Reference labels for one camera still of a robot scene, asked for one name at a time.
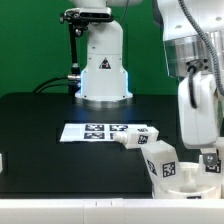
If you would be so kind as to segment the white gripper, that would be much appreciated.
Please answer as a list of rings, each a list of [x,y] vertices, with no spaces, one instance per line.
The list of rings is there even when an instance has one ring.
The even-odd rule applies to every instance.
[[[197,108],[190,104],[188,79],[178,87],[178,107],[182,140],[188,149],[201,149],[203,163],[216,165],[217,150],[214,147],[220,136],[220,102],[216,95],[216,83],[212,74],[198,73],[193,78]]]

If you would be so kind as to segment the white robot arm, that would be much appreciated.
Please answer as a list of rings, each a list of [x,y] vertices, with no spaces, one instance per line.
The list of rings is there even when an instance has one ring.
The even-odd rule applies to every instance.
[[[86,65],[76,96],[87,103],[132,98],[128,75],[139,91],[149,74],[180,80],[182,140],[200,149],[206,165],[218,163],[220,100],[224,98],[224,0],[70,0],[64,12],[71,32],[88,34]]]

